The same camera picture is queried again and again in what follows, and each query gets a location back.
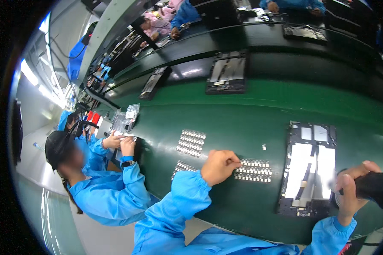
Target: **electronic component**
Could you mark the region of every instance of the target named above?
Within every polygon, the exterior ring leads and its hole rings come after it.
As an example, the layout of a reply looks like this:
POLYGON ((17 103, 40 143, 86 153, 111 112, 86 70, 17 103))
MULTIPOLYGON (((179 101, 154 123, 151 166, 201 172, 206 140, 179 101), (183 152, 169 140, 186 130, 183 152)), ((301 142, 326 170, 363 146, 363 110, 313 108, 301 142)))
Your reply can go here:
POLYGON ((199 157, 201 155, 205 139, 206 133, 184 129, 182 130, 176 150, 199 157))
POLYGON ((215 54, 210 78, 207 79, 206 94, 245 93, 246 58, 246 51, 215 54))
POLYGON ((264 160, 240 159, 242 166, 234 171, 234 178, 245 181, 271 182, 272 170, 270 163, 264 160))
POLYGON ((141 100, 152 100, 157 90, 163 85, 170 73, 171 67, 156 68, 147 80, 147 83, 138 98, 141 100))
POLYGON ((335 149, 334 126, 290 123, 278 214, 329 216, 335 149))
POLYGON ((299 39, 318 44, 327 43, 324 33, 310 25, 302 25, 300 27, 283 25, 282 32, 286 39, 299 39))
POLYGON ((174 168, 173 175, 171 176, 172 180, 178 171, 193 171, 193 172, 195 172, 195 171, 197 171, 197 168, 194 168, 193 166, 190 166, 190 165, 184 163, 183 161, 179 160, 179 161, 177 161, 177 165, 174 168))

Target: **clear plastic film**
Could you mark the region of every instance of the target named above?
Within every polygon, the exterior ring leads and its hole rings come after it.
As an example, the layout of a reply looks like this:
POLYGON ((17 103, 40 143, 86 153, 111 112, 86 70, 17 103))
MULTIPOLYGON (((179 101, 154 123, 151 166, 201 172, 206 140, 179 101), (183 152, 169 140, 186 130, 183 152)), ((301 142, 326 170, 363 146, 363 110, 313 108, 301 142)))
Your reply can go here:
POLYGON ((135 125, 138 117, 140 104, 129 105, 126 112, 117 110, 111 126, 110 132, 116 130, 115 135, 128 135, 135 125))

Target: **black watch strap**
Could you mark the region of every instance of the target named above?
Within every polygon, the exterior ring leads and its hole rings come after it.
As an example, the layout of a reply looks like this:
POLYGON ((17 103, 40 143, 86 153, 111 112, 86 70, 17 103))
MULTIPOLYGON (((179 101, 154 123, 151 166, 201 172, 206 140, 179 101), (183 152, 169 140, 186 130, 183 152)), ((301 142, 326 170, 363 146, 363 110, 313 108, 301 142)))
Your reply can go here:
POLYGON ((122 162, 122 167, 126 167, 126 166, 132 166, 134 165, 136 162, 134 160, 128 160, 128 161, 125 161, 125 162, 122 162))

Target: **ponytail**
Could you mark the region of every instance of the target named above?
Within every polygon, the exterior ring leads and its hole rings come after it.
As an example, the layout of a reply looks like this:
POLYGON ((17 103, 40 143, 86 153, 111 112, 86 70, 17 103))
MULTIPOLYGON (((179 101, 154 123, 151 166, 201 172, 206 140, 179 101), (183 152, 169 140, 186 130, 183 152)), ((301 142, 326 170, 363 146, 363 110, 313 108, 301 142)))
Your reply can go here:
POLYGON ((77 211, 77 214, 84 214, 84 212, 81 210, 81 208, 77 205, 77 203, 75 202, 74 198, 72 197, 71 195, 71 192, 69 191, 68 189, 68 180, 67 179, 64 179, 61 177, 61 181, 62 181, 62 185, 64 186, 64 189, 66 190, 66 192, 68 193, 68 196, 69 198, 71 199, 71 201, 74 203, 74 205, 77 207, 78 211, 77 211))

